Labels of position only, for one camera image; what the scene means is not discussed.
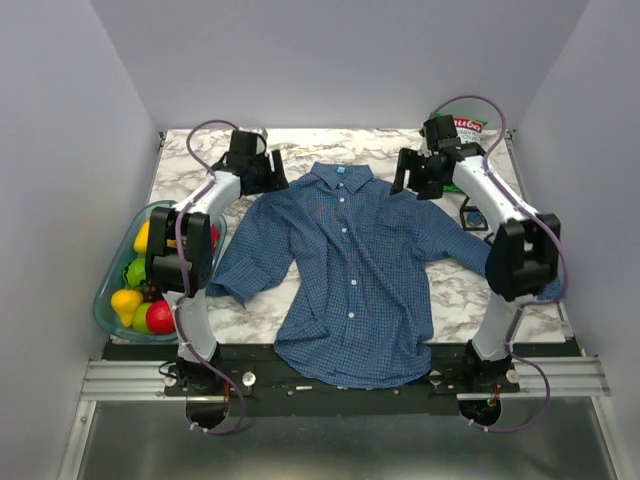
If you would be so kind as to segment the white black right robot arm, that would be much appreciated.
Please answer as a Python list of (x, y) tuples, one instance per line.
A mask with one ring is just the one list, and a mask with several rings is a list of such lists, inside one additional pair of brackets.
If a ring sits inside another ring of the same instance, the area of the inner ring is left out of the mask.
[(512, 344), (526, 306), (557, 276), (560, 221), (518, 197), (490, 168), (477, 143), (463, 143), (450, 115), (427, 119), (418, 150), (401, 149), (390, 192), (404, 189), (420, 200), (438, 199), (453, 183), (484, 216), (493, 233), (485, 262), (492, 291), (479, 331), (468, 342), (460, 379), (480, 392), (512, 375)]

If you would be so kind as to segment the blue checked shirt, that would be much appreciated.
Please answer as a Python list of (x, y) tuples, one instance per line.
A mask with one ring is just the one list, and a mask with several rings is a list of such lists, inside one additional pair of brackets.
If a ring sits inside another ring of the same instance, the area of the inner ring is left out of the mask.
[(429, 366), (427, 264), (452, 258), (483, 274), (490, 248), (435, 203), (390, 188), (366, 165), (315, 163), (253, 202), (208, 295), (242, 304), (296, 267), (301, 283), (274, 343), (282, 359)]

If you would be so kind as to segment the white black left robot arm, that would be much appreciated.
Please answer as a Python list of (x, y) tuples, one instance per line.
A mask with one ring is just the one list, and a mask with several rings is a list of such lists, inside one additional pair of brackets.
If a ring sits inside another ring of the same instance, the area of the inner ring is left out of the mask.
[(288, 187), (281, 154), (270, 151), (266, 133), (232, 128), (228, 149), (209, 165), (191, 146), (189, 154), (206, 170), (203, 184), (171, 207), (156, 207), (149, 219), (145, 254), (147, 279), (163, 294), (178, 339), (177, 380), (201, 395), (228, 380), (213, 363), (218, 342), (208, 320), (206, 289), (212, 279), (212, 222), (242, 197)]

